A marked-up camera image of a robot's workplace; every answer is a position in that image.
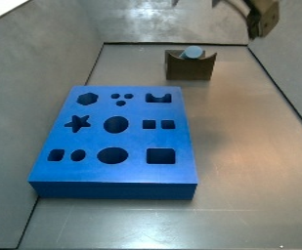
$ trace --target gray wall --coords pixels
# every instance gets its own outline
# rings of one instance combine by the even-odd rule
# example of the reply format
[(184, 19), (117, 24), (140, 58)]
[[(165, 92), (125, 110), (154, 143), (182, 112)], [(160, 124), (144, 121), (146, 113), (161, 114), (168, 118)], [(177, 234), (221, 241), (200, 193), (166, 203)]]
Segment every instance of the gray wall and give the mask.
[(302, 116), (302, 1), (281, 0), (277, 27), (249, 47)]
[(18, 246), (37, 200), (31, 166), (101, 47), (79, 1), (30, 1), (0, 19), (0, 248)]

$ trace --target circular hole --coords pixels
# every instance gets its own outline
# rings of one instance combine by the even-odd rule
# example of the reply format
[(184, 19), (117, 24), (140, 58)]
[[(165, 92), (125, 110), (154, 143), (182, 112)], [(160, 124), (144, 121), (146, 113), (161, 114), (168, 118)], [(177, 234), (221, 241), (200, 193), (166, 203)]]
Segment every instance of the circular hole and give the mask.
[(121, 147), (109, 147), (104, 149), (97, 155), (98, 160), (106, 164), (122, 163), (128, 157), (129, 153)]
[(120, 95), (120, 94), (113, 94), (113, 95), (112, 95), (112, 99), (118, 99), (118, 98), (121, 98), (121, 95)]
[(82, 161), (86, 157), (86, 152), (82, 149), (78, 149), (71, 154), (73, 161)]
[(126, 104), (125, 101), (118, 101), (118, 102), (117, 102), (117, 105), (120, 105), (120, 106), (122, 106), (122, 105), (125, 105), (125, 104)]
[(125, 95), (125, 98), (126, 98), (126, 99), (133, 99), (133, 98), (134, 98), (134, 95), (133, 95), (133, 94), (126, 94), (126, 95)]
[(122, 116), (109, 118), (104, 123), (104, 129), (113, 134), (122, 133), (129, 127), (129, 120)]

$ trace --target star-shaped hole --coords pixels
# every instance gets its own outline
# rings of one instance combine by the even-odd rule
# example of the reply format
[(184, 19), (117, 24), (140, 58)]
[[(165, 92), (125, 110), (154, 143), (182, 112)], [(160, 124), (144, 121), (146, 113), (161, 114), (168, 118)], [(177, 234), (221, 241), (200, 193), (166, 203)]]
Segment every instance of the star-shaped hole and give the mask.
[(73, 128), (73, 133), (78, 133), (82, 128), (88, 128), (92, 124), (88, 122), (90, 116), (86, 115), (79, 117), (78, 115), (73, 116), (73, 121), (65, 124), (65, 127)]

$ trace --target rectangular hole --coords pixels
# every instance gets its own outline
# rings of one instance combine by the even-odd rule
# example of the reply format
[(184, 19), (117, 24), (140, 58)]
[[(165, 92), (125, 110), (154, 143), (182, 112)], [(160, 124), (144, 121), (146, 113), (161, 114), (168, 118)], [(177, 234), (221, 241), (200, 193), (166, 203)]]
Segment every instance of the rectangular hole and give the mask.
[(173, 148), (149, 148), (149, 164), (176, 164), (176, 150)]
[(50, 151), (47, 161), (61, 161), (63, 159), (65, 150), (63, 149), (53, 149)]
[(162, 120), (161, 121), (162, 129), (176, 129), (176, 122), (173, 120)]
[(156, 129), (156, 121), (144, 120), (144, 129)]

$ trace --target shape sorter board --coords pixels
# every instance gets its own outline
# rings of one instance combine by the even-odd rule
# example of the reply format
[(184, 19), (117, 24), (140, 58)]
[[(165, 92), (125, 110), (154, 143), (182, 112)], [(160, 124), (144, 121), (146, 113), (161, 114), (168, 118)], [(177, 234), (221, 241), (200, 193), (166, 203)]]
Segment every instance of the shape sorter board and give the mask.
[(193, 199), (180, 87), (74, 87), (29, 181), (42, 197)]

